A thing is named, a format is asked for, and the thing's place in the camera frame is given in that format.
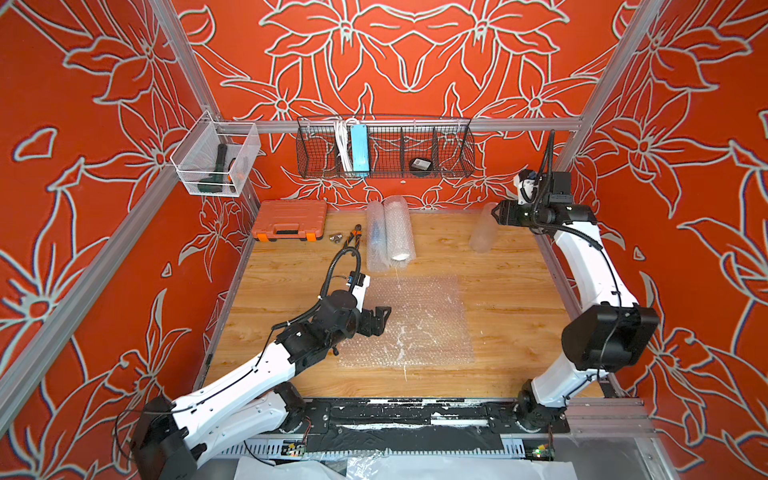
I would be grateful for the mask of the bubble wrap sheet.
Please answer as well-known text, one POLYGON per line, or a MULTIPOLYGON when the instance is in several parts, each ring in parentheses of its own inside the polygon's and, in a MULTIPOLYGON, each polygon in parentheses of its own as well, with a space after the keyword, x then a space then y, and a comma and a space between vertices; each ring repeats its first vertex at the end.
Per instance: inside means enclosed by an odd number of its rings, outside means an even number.
POLYGON ((474 350, 456 276, 379 277, 364 306, 392 309, 379 336, 340 344, 346 368, 438 367, 469 364, 474 350))

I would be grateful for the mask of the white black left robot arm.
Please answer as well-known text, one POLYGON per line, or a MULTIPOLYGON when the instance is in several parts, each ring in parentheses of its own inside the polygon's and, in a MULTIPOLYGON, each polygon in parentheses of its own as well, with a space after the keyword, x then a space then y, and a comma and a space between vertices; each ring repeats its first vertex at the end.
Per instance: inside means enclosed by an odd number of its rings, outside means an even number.
POLYGON ((261 353, 219 380, 140 411, 128 442, 142 479, 189 479, 222 451, 265 432, 303 424, 306 403, 291 379, 356 335, 380 336, 392 309, 365 309, 347 290, 277 324, 261 353))

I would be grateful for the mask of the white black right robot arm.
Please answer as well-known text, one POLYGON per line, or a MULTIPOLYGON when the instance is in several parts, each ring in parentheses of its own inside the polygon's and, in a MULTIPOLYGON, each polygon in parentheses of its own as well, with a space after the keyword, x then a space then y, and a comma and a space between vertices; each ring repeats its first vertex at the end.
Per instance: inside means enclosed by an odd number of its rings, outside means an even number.
POLYGON ((580 301, 579 314, 562 331, 560 356, 518 394, 517 423, 538 432, 560 418, 569 401, 591 383, 636 365, 660 318, 653 308, 641 306, 621 280, 593 210, 573 200, 569 173, 525 169, 514 185, 517 199, 500 202, 493 218, 553 239, 580 301))

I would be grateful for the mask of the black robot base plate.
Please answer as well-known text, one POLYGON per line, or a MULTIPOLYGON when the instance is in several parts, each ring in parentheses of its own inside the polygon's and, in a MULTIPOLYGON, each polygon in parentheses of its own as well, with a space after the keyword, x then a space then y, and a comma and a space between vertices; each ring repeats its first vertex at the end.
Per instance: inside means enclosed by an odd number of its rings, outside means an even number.
POLYGON ((477 427, 492 433, 524 434, 514 399, 477 398, 310 398, 303 421, 266 436, 326 434, 335 428, 381 430, 425 427, 477 427))

